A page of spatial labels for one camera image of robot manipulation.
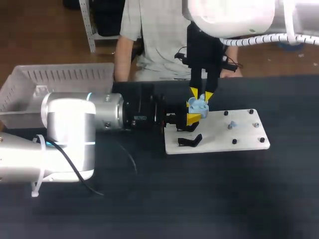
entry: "black cable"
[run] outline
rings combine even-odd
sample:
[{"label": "black cable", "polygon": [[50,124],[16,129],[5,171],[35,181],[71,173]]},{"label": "black cable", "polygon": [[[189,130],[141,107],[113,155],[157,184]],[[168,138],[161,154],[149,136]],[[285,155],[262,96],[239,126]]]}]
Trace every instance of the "black cable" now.
[{"label": "black cable", "polygon": [[46,142],[52,144],[57,150],[59,150],[62,155],[65,157],[66,161],[68,161],[68,163],[70,164],[71,168],[73,169],[74,173],[76,174],[76,176],[79,178],[79,180],[81,181],[81,183],[92,193],[98,194],[100,196],[104,196],[103,193],[100,193],[98,191],[95,191],[93,188],[91,188],[84,180],[84,178],[81,176],[81,174],[79,173],[79,171],[76,169],[76,167],[74,166],[74,164],[72,163],[71,159],[69,158],[69,156],[64,152],[64,150],[57,145],[53,140],[48,139],[48,138],[44,138]]},{"label": "black cable", "polygon": [[233,62],[233,63],[230,63],[230,64],[236,65],[236,66],[238,66],[240,69],[243,69],[243,68],[244,68],[244,66],[243,66],[242,64],[236,63],[233,59],[231,59],[229,56],[227,56],[226,53],[225,53],[225,56],[226,56],[229,60],[231,60],[231,61]]},{"label": "black cable", "polygon": [[124,148],[123,145],[121,145],[119,142],[117,142],[117,144],[121,147],[121,149],[128,155],[128,157],[130,158],[133,166],[134,166],[134,170],[135,170],[135,174],[137,175],[138,174],[138,170],[137,170],[137,167],[136,167],[136,164],[135,164],[135,161],[133,159],[133,157],[131,156],[131,154],[126,150],[126,148]]},{"label": "black cable", "polygon": [[179,50],[178,50],[178,53],[180,52],[181,49],[184,49],[186,48],[187,46],[182,46]]},{"label": "black cable", "polygon": [[184,49],[184,48],[186,48],[187,46],[182,46],[179,50],[178,50],[178,52],[177,53],[179,53],[180,51],[181,51],[181,49]]}]

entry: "person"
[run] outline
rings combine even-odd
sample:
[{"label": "person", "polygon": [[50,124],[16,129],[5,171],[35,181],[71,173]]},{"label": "person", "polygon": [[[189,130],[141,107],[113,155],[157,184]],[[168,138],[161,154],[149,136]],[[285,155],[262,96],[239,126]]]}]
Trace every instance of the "person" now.
[{"label": "person", "polygon": [[[129,80],[133,44],[141,36],[145,51],[138,58],[134,81],[190,79],[188,66],[174,58],[178,51],[186,53],[189,24],[181,0],[126,0],[115,50],[115,81]],[[228,47],[226,54],[238,63],[238,47]],[[221,78],[241,76],[240,68],[223,69],[220,74]]]}]

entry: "metal shelf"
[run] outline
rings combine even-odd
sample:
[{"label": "metal shelf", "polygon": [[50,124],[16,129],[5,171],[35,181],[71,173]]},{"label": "metal shelf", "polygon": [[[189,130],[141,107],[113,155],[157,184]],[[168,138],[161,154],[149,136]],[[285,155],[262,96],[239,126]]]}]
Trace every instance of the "metal shelf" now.
[{"label": "metal shelf", "polygon": [[88,37],[90,50],[92,53],[95,52],[95,41],[96,40],[116,40],[119,36],[100,36],[94,26],[91,24],[90,19],[90,5],[89,0],[79,0],[81,6],[81,12],[83,17],[83,22],[86,30],[86,35]]}]

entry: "hand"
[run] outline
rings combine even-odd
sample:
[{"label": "hand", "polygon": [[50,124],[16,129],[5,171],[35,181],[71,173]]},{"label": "hand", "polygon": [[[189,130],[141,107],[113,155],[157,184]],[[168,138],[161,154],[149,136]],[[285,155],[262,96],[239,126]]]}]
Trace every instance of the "hand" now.
[{"label": "hand", "polygon": [[220,73],[220,78],[230,78],[230,77],[243,77],[243,75],[241,74],[240,68],[238,67],[235,72],[222,69]]}]

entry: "white board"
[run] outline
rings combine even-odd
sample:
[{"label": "white board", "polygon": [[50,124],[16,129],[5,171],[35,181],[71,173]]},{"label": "white board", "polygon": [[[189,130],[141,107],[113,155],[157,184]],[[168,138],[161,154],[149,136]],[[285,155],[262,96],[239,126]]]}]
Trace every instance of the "white board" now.
[{"label": "white board", "polygon": [[[258,112],[254,110],[253,114],[249,114],[249,110],[228,111],[227,116],[224,115],[225,111],[209,112],[208,117],[199,122],[194,132],[178,132],[174,124],[167,124],[164,129],[166,153],[188,154],[268,149],[270,142]],[[232,121],[236,123],[236,126],[228,129]],[[202,134],[203,140],[197,147],[178,145],[178,138],[194,140],[199,134]],[[260,138],[264,138],[265,142],[261,143]]]}]

